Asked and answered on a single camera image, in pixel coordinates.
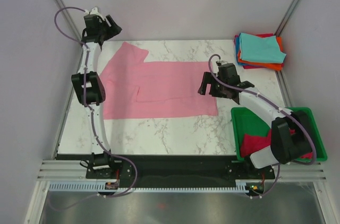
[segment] teal towel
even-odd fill
[[[280,51],[276,36],[261,38],[240,34],[241,59],[259,63],[283,63],[286,54]]]

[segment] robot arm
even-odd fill
[[[234,90],[218,83],[210,72],[205,72],[198,93],[206,94],[207,84],[211,84],[209,94],[213,97],[228,98],[234,100],[238,105],[247,107],[259,116],[272,129],[271,145],[257,151],[245,158],[250,168],[263,168],[276,163],[288,163],[300,156],[311,152],[310,144],[302,131],[283,115],[280,111],[270,105],[263,98],[257,88],[248,81],[241,82],[235,65],[232,63],[222,65],[217,62],[218,73],[216,76],[224,83],[247,91]],[[311,124],[308,116],[303,111],[292,112],[287,108],[281,108],[286,113],[296,118],[311,135]]]
[[[103,102],[105,101],[105,89],[97,73],[98,58],[104,41],[119,34],[122,29],[113,21],[110,15],[104,18],[95,7],[84,16],[86,28],[82,33],[83,57],[77,74],[71,76],[71,81],[75,94],[80,104],[84,105],[84,88],[86,89],[86,106],[85,108],[92,130],[91,138],[91,160],[89,165],[92,169],[105,169],[108,165],[114,165],[111,156],[103,151],[98,145],[97,138],[107,151],[110,151],[110,145],[107,141],[104,119],[103,119]]]

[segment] orange towel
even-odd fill
[[[282,39],[281,37],[276,37],[276,41],[278,43],[278,45],[280,46],[280,50],[283,51],[283,46],[282,46]],[[250,62],[250,61],[244,61],[241,58],[241,49],[239,50],[239,53],[237,54],[237,60],[239,62],[242,63],[247,63],[250,65],[255,65],[255,66],[262,66],[262,67],[266,67],[266,68],[270,68],[276,71],[280,71],[283,67],[283,63],[282,64],[274,64],[274,63],[257,63],[257,62]]]

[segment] cable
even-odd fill
[[[302,164],[302,165],[313,165],[316,161],[316,156],[317,156],[317,151],[315,149],[315,146],[314,146],[314,143],[313,143],[313,140],[312,138],[310,137],[310,135],[308,134],[307,130],[301,125],[301,123],[299,123],[293,116],[291,116],[290,114],[286,113],[285,111],[283,110],[280,110],[280,107],[278,105],[276,105],[275,103],[273,103],[271,100],[269,100],[268,98],[262,96],[261,94],[257,94],[256,92],[253,92],[251,90],[247,90],[247,89],[241,89],[241,88],[238,88],[238,87],[235,87],[235,86],[231,86],[231,85],[228,85],[224,82],[222,82],[219,78],[217,78],[217,76],[214,74],[212,68],[211,68],[211,60],[213,57],[218,57],[219,59],[221,59],[221,56],[219,56],[218,54],[213,54],[210,58],[209,58],[209,62],[208,62],[208,66],[209,66],[209,70],[210,70],[210,73],[211,75],[213,76],[213,78],[218,82],[220,83],[221,85],[227,87],[227,88],[230,88],[230,89],[233,89],[233,90],[237,90],[237,91],[244,91],[246,93],[249,93],[249,94],[252,94],[254,96],[257,96],[259,98],[261,98],[262,100],[264,100],[265,102],[269,103],[271,106],[273,106],[276,110],[280,111],[284,116],[288,117],[289,119],[291,119],[298,127],[299,129],[301,129],[301,131],[303,132],[303,134],[305,135],[305,137],[307,138],[311,148],[312,148],[312,153],[313,153],[313,157],[311,159],[310,162],[300,162],[300,161],[296,161],[294,160],[293,162],[295,163],[299,163],[299,164]]]
[[[57,30],[65,37],[69,38],[70,40],[72,41],[75,41],[77,43],[79,43],[80,45],[84,45],[86,47],[86,57],[85,57],[85,64],[84,64],[84,82],[83,82],[83,85],[84,85],[84,91],[83,91],[83,104],[85,107],[89,108],[91,110],[91,126],[92,126],[92,131],[93,131],[93,134],[96,138],[96,141],[98,143],[98,145],[102,148],[102,150],[107,153],[108,155],[114,157],[114,158],[119,158],[119,159],[122,159],[122,160],[125,160],[127,162],[129,162],[131,164],[131,166],[134,168],[135,170],[135,177],[134,177],[134,180],[132,182],[132,184],[130,185],[129,188],[127,188],[126,190],[124,190],[123,192],[120,192],[119,194],[115,194],[115,195],[100,195],[100,194],[92,194],[92,195],[89,195],[87,197],[84,197],[83,199],[65,207],[65,208],[61,208],[61,209],[58,209],[58,208],[55,208],[51,205],[51,202],[49,200],[49,198],[47,198],[47,204],[49,205],[49,207],[54,210],[54,211],[58,211],[58,212],[61,212],[61,211],[65,211],[65,210],[68,210],[69,208],[72,208],[74,207],[75,205],[87,200],[87,199],[90,199],[92,197],[95,197],[95,196],[102,196],[104,198],[106,197],[119,197],[119,196],[125,196],[125,195],[128,195],[130,194],[132,191],[130,191],[136,181],[137,181],[137,176],[138,176],[138,170],[137,170],[137,167],[136,165],[133,163],[133,161],[131,161],[130,159],[126,158],[126,157],[123,157],[123,156],[119,156],[119,155],[115,155],[115,154],[112,154],[110,151],[108,151],[107,149],[105,149],[105,147],[101,144],[99,138],[98,138],[98,135],[96,133],[96,129],[95,129],[95,124],[94,124],[94,109],[92,107],[90,107],[87,103],[86,103],[86,73],[87,73],[87,63],[88,63],[88,59],[89,59],[89,54],[90,54],[90,48],[89,46],[85,43],[85,42],[82,42],[82,41],[79,41],[73,37],[70,37],[69,35],[67,35],[66,33],[64,33],[60,27],[58,26],[58,23],[57,23],[57,17],[59,15],[59,13],[61,13],[63,10],[67,10],[67,9],[75,9],[75,10],[79,10],[79,11],[82,11],[82,12],[85,12],[84,9],[81,9],[81,8],[78,8],[78,7],[74,7],[74,6],[67,6],[67,7],[64,7],[64,8],[61,8],[59,9],[55,15],[54,15],[54,24],[55,24],[55,27],[57,28]]]

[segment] metal floor panel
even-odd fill
[[[89,193],[49,192],[54,207],[65,207]],[[94,197],[63,212],[46,207],[46,224],[323,224],[312,183],[277,184],[263,199],[231,193],[132,193],[116,199]]]

